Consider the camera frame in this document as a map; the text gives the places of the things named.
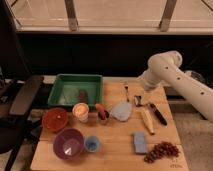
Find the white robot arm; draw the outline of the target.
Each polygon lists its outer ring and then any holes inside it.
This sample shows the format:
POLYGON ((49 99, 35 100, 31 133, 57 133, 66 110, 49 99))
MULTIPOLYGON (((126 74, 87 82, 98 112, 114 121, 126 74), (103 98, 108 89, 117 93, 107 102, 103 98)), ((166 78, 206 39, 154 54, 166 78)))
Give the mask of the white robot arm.
POLYGON ((154 90, 161 81, 167 82, 213 123, 213 89, 182 72, 181 64, 182 55, 177 51, 157 53, 149 58, 148 69, 138 77, 138 82, 145 91, 154 90))

